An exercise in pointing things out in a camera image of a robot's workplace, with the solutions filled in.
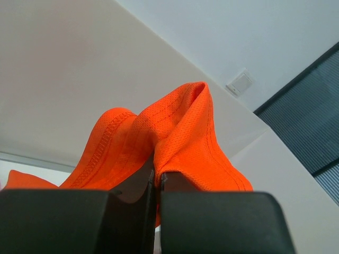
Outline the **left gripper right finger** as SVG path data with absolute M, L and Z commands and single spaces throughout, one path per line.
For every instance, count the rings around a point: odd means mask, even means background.
M 265 192 L 204 192 L 162 174 L 162 253 L 296 253 L 280 204 Z

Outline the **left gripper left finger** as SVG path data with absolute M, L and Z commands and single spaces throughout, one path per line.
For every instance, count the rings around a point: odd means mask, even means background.
M 152 253 L 154 166 L 109 191 L 1 192 L 1 253 Z

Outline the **orange t shirt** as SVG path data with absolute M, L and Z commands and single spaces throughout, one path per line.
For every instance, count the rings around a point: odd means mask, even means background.
M 155 166 L 156 187 L 162 174 L 179 172 L 201 191 L 253 189 L 217 142 L 212 96 L 202 81 L 178 87 L 140 114 L 122 107 L 106 111 L 60 187 L 108 191 L 148 158 Z

